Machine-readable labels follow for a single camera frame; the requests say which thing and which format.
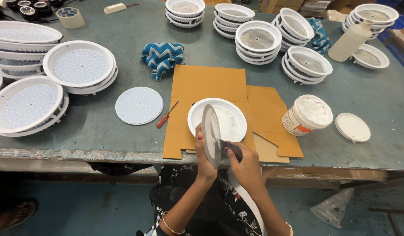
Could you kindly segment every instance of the container label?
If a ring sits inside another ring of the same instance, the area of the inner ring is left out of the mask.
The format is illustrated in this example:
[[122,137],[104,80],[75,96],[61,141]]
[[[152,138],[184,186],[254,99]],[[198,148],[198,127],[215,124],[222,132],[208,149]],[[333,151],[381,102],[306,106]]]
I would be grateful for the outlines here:
[[303,126],[296,118],[294,111],[292,108],[290,108],[285,115],[282,117],[282,124],[283,127],[290,132],[291,134],[295,136],[303,136],[305,134],[308,134],[311,131],[314,131],[313,129],[309,129],[305,126]]

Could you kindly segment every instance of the screwdriver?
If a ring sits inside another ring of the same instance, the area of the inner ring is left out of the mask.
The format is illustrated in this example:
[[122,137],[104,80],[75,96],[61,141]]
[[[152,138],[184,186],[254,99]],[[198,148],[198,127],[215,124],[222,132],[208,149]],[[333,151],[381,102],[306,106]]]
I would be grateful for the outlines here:
[[157,128],[163,125],[164,121],[166,121],[168,118],[168,114],[170,114],[171,110],[173,110],[173,108],[176,106],[177,103],[178,101],[173,105],[173,107],[168,111],[168,113],[164,114],[163,117],[161,117],[161,120],[157,123]]

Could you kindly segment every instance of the work table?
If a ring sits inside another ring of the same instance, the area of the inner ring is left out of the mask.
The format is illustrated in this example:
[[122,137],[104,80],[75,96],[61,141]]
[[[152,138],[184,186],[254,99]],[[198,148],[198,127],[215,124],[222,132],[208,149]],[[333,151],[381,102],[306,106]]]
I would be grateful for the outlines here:
[[[160,117],[143,126],[131,126],[117,117],[114,108],[121,93],[145,86],[162,96],[162,115],[168,112],[172,71],[156,82],[148,65],[139,58],[147,43],[171,42],[184,45],[187,65],[244,68],[248,85],[275,88],[288,108],[298,96],[312,94],[331,107],[334,117],[343,112],[355,114],[371,130],[369,141],[354,144],[337,131],[333,122],[325,129],[298,138],[304,158],[290,158],[289,164],[264,165],[404,170],[404,68],[378,39],[367,44],[387,55],[390,60],[387,68],[371,70],[349,60],[336,62],[326,54],[333,73],[319,84],[300,86],[283,72],[283,53],[263,66],[241,60],[234,40],[222,37],[213,28],[213,7],[205,8],[200,25],[183,29],[165,18],[164,2],[141,0],[140,5],[120,12],[109,15],[103,12],[104,7],[116,3],[93,0],[70,4],[80,10],[85,21],[85,26],[77,30],[67,30],[58,21],[45,24],[62,32],[63,42],[88,40],[108,48],[118,66],[115,82],[95,96],[70,94],[67,115],[45,131],[22,138],[0,136],[0,158],[195,163],[196,157],[190,154],[183,154],[181,160],[162,158],[167,124],[157,128],[155,124]],[[5,13],[21,19],[9,10]],[[275,15],[256,13],[254,19],[271,22],[274,18]],[[332,43],[343,33],[341,22],[322,20],[322,24]]]

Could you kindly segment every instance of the black floral fabric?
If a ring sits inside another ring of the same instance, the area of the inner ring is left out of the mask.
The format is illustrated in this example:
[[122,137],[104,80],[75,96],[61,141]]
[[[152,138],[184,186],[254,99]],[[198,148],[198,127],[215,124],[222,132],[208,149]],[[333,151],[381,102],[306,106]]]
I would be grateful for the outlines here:
[[[170,210],[193,184],[197,166],[163,165],[157,186],[152,188],[150,199],[155,205],[154,225],[144,236],[167,236],[159,225],[163,224],[162,212]],[[218,177],[204,196],[199,207],[185,228],[186,236],[261,236],[256,217],[247,203],[227,181],[226,170],[219,170]]]

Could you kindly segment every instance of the gold bangle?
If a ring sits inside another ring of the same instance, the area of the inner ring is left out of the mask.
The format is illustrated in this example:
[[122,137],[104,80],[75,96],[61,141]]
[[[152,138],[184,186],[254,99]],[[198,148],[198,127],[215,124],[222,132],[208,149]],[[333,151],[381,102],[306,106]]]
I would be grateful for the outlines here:
[[294,231],[292,231],[292,226],[285,221],[285,224],[289,227],[289,236],[294,236]]
[[167,212],[168,212],[168,211],[165,211],[165,212],[162,212],[162,213],[161,213],[161,217],[163,218],[163,222],[164,222],[164,224],[166,225],[166,227],[167,227],[171,232],[173,232],[173,233],[175,233],[175,234],[178,234],[178,235],[184,234],[184,230],[183,230],[181,233],[178,233],[178,232],[172,230],[170,227],[168,227],[168,225],[166,224],[166,221],[164,220],[164,215],[165,215]]

